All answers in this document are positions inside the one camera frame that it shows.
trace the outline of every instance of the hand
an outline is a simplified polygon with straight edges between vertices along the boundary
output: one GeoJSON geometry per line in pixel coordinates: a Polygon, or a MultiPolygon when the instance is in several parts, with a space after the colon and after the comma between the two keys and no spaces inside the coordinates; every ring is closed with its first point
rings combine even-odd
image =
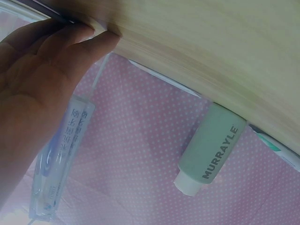
{"type": "Polygon", "coordinates": [[[93,34],[50,19],[0,42],[0,208],[55,133],[83,75],[119,41],[106,31],[80,42],[93,34]]]}

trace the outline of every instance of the toothpaste tube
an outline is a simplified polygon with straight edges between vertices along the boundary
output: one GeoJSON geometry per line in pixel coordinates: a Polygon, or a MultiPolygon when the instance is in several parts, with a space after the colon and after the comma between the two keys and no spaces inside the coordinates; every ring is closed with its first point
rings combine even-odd
{"type": "Polygon", "coordinates": [[[58,131],[37,157],[30,218],[50,221],[55,217],[68,171],[94,109],[91,102],[72,96],[58,131]]]}
{"type": "Polygon", "coordinates": [[[300,172],[300,156],[268,135],[256,133],[262,142],[292,168],[300,172]]]}

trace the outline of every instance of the plastic packaging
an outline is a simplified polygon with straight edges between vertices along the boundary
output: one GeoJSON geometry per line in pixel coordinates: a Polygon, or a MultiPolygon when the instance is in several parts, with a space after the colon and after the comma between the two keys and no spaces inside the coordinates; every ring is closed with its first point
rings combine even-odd
{"type": "Polygon", "coordinates": [[[72,96],[59,130],[37,158],[32,184],[30,218],[50,221],[59,205],[63,187],[95,106],[72,96]]]}
{"type": "Polygon", "coordinates": [[[246,124],[237,114],[213,103],[178,163],[180,172],[175,186],[194,196],[202,184],[211,183],[246,124]]]}

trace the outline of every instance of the wood grain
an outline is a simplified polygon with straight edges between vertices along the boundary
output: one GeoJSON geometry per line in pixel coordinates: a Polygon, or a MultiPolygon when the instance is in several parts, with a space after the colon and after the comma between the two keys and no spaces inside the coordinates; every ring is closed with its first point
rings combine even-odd
{"type": "Polygon", "coordinates": [[[209,97],[300,154],[299,1],[44,2],[99,30],[95,20],[106,22],[123,36],[116,53],[209,97]]]}

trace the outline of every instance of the white cable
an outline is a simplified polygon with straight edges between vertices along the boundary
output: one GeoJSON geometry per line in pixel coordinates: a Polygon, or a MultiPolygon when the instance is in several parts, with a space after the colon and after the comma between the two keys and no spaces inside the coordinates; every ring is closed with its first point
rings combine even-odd
{"type": "Polygon", "coordinates": [[[93,84],[92,84],[92,87],[91,87],[91,89],[90,89],[90,92],[89,92],[89,94],[88,94],[88,96],[87,96],[87,100],[90,100],[90,98],[92,97],[93,92],[94,92],[94,90],[95,90],[95,88],[96,88],[96,85],[97,85],[97,83],[98,83],[98,80],[99,80],[100,76],[102,75],[102,72],[103,72],[103,70],[104,70],[104,68],[105,68],[105,66],[106,66],[106,63],[108,62],[108,58],[109,58],[110,54],[111,54],[111,53],[108,53],[108,54],[104,57],[103,62],[101,63],[100,69],[99,69],[99,71],[98,71],[98,74],[97,74],[97,76],[95,77],[94,82],[93,82],[93,84]]]}

